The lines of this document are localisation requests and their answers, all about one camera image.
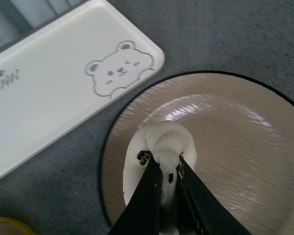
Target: yellow object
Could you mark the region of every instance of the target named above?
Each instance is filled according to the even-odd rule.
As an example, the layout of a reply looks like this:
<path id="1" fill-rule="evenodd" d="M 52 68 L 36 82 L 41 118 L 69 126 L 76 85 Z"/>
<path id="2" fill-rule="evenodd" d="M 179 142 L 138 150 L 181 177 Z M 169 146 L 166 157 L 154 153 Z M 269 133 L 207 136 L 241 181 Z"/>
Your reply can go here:
<path id="1" fill-rule="evenodd" d="M 23 222 L 0 217 L 0 235 L 37 235 L 30 227 Z"/>

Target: white dough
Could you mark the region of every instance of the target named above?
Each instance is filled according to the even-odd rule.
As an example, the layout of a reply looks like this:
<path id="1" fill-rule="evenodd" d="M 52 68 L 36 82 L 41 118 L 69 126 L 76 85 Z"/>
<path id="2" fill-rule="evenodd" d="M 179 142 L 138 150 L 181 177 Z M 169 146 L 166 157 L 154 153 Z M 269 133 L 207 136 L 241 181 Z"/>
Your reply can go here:
<path id="1" fill-rule="evenodd" d="M 126 152 L 123 170 L 123 195 L 127 205 L 141 179 L 147 163 L 141 166 L 137 155 L 140 151 L 150 151 L 162 171 L 161 232 L 178 234 L 176 229 L 175 186 L 176 167 L 182 154 L 188 165 L 194 169 L 197 152 L 190 132 L 174 121 L 159 121 L 141 128 L 133 136 Z M 173 181 L 169 183 L 169 174 Z"/>

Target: round plate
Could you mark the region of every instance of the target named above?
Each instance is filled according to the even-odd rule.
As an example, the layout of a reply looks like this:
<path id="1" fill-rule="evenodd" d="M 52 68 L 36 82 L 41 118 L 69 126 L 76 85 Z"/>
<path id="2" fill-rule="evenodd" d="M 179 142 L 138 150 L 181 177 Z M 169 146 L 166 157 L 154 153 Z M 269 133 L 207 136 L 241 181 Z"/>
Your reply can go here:
<path id="1" fill-rule="evenodd" d="M 160 120 L 191 132 L 196 174 L 252 234 L 294 235 L 294 106 L 261 85 L 220 73 L 167 79 L 118 117 L 101 162 L 102 199 L 112 224 L 125 208 L 127 146 L 137 130 Z"/>

